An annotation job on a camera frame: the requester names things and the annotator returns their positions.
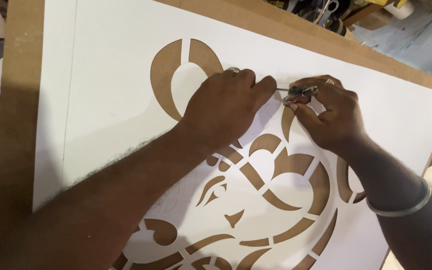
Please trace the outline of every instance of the silver bangle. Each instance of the silver bangle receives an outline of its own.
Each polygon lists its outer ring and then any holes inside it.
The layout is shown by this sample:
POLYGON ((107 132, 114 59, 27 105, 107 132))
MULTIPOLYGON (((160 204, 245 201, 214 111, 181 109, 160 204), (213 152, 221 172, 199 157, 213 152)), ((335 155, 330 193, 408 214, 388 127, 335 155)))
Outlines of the silver bangle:
POLYGON ((374 208, 370 203, 368 198, 366 198, 366 203, 368 204, 369 209, 376 213, 377 215, 380 215, 381 217, 389 217, 389 218, 398 218, 398 217, 404 217, 407 215, 411 215, 412 213, 417 212, 421 208, 423 208, 431 198, 431 187, 428 185, 428 183, 423 179, 422 180, 423 187, 426 189, 426 195, 424 196, 424 199, 420 201, 417 205, 410 209, 406 210, 400 210, 400 211, 380 211, 376 208, 374 208))

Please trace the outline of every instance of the hand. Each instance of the hand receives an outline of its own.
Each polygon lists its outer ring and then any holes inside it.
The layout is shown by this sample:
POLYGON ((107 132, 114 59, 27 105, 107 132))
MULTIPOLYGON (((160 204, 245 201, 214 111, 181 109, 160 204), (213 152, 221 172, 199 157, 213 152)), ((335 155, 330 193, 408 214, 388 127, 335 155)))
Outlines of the hand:
POLYGON ((290 105, 319 147, 345 158, 359 143, 369 141, 355 92, 344 89, 338 79, 329 75, 304 78, 290 87, 301 85, 316 85, 319 90, 314 97, 326 108, 326 111, 316 115, 312 108, 304 104, 309 100, 290 105), (327 79, 331 79, 334 84, 326 83, 327 79))
POLYGON ((230 145, 248 130, 256 112, 276 91, 273 77, 256 84, 255 78, 249 69, 209 77, 189 100, 178 125, 196 132, 212 151, 230 145))

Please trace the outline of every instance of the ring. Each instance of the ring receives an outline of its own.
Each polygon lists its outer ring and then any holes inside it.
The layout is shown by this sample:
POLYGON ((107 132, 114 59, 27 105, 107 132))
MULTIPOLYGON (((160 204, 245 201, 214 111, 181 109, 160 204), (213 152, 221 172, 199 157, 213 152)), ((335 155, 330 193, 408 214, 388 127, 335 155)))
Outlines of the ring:
POLYGON ((240 69, 237 67, 230 67, 226 70, 231 70, 233 72, 233 75, 236 75, 240 71, 240 69))

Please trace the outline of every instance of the fingernail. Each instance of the fingernail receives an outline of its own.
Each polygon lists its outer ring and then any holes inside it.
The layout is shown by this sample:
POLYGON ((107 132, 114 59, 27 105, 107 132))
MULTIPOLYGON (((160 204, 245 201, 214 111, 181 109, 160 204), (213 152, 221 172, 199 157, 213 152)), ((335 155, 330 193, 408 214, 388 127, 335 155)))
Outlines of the fingernail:
POLYGON ((291 103, 289 106, 291 107, 293 112, 298 109, 298 105, 296 103, 291 103))

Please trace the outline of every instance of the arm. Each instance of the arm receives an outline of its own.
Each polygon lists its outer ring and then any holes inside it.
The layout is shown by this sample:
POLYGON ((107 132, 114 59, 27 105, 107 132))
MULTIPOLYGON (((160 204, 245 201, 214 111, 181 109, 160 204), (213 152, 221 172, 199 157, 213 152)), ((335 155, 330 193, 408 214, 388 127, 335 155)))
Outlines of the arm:
MULTIPOLYGON (((327 111, 316 113, 305 104, 292 104, 298 120, 321 148, 351 166, 370 204, 381 211, 400 211, 425 196, 420 176, 388 154, 364 131, 358 95, 330 76, 306 78, 296 85, 317 85, 315 98, 327 111), (332 79, 335 85, 325 83, 332 79)), ((405 269, 432 269, 432 195, 419 211, 398 218, 378 216, 389 248, 405 269)))
POLYGON ((0 247, 0 269, 107 270, 150 207, 219 148, 246 132, 276 90, 266 77, 208 78, 183 119, 140 150, 57 195, 0 247))

